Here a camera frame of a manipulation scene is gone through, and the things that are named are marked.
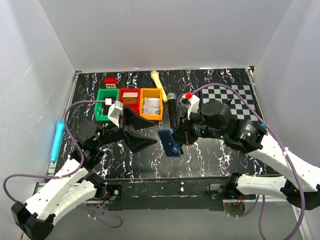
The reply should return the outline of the navy blue card holder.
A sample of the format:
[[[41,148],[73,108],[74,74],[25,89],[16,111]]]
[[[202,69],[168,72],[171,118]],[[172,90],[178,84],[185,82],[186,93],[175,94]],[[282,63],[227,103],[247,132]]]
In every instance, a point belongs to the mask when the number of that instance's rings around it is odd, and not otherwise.
[[[157,133],[167,157],[180,157],[184,154],[183,145],[175,142],[173,138],[173,128],[161,129]]]

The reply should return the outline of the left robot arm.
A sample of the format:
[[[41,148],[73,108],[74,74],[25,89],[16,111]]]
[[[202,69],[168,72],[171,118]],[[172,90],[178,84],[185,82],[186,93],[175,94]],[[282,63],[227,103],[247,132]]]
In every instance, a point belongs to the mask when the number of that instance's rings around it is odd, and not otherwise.
[[[108,198],[112,189],[92,169],[101,161],[101,147],[123,140],[132,153],[157,143],[155,138],[136,134],[134,130],[150,128],[155,122],[143,118],[126,106],[119,115],[118,124],[110,122],[98,126],[84,121],[76,134],[80,150],[74,150],[63,167],[37,193],[25,202],[17,201],[11,207],[14,221],[31,240],[44,240],[54,225],[67,213],[93,198]]]

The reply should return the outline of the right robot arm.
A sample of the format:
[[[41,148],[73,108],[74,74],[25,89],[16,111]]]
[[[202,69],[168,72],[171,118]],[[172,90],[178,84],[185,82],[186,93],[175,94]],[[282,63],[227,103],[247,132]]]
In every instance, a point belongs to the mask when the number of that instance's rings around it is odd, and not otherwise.
[[[198,138],[219,139],[238,152],[257,158],[279,173],[258,176],[233,173],[213,190],[215,198],[266,195],[288,201],[307,211],[320,206],[320,169],[280,146],[268,130],[248,119],[238,119],[227,104],[205,103],[198,113],[181,117],[173,139],[192,145]]]

